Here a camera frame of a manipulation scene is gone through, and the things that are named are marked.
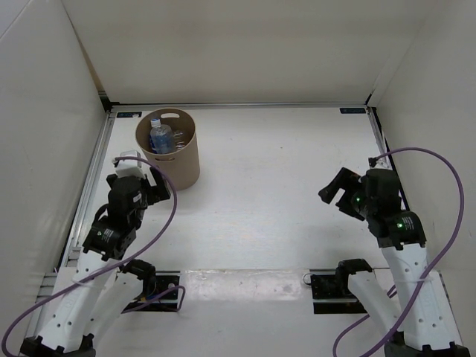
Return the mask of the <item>blue label plastic bottle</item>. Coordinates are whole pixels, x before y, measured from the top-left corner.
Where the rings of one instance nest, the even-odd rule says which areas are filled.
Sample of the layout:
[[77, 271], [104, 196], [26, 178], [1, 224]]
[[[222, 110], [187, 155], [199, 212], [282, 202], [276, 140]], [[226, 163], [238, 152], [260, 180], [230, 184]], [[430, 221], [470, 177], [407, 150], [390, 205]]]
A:
[[176, 151], [176, 145], [173, 138], [173, 131], [170, 126], [162, 124], [156, 118], [150, 121], [150, 140], [152, 142], [153, 152], [158, 155], [166, 155]]

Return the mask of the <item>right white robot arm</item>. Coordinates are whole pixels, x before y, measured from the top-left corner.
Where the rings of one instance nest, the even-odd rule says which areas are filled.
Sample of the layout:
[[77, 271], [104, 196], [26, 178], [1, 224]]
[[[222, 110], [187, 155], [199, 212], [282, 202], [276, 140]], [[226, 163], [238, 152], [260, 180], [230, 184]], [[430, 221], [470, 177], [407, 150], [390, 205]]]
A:
[[469, 356], [448, 328], [437, 299], [436, 284], [425, 273], [426, 237], [419, 217], [402, 208], [400, 181], [391, 170], [370, 169], [365, 175], [343, 167], [318, 193], [329, 204], [339, 190], [342, 213], [365, 221], [390, 268], [393, 303], [363, 259], [343, 260], [335, 272], [334, 288], [355, 296], [385, 336], [386, 356]]

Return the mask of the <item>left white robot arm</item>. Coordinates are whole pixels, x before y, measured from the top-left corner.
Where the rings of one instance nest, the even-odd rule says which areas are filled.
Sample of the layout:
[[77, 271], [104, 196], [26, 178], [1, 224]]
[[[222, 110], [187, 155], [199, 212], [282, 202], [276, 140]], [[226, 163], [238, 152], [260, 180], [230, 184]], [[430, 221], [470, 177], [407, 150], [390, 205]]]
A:
[[107, 176], [108, 202], [96, 212], [83, 242], [71, 284], [46, 298], [58, 300], [50, 320], [37, 335], [25, 338], [24, 356], [95, 356], [104, 332], [129, 302], [155, 292], [155, 268], [125, 256], [141, 227], [145, 210], [174, 199], [176, 189], [156, 166], [150, 184], [140, 163], [119, 162]]

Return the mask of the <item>green label clear bottle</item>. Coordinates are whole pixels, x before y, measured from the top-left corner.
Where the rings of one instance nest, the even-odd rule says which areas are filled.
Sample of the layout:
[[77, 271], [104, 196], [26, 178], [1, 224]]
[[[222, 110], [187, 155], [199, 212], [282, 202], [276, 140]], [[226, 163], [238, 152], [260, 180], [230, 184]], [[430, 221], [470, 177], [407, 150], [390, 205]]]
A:
[[173, 132], [173, 140], [176, 149], [182, 149], [187, 145], [187, 133], [183, 130], [175, 130]]

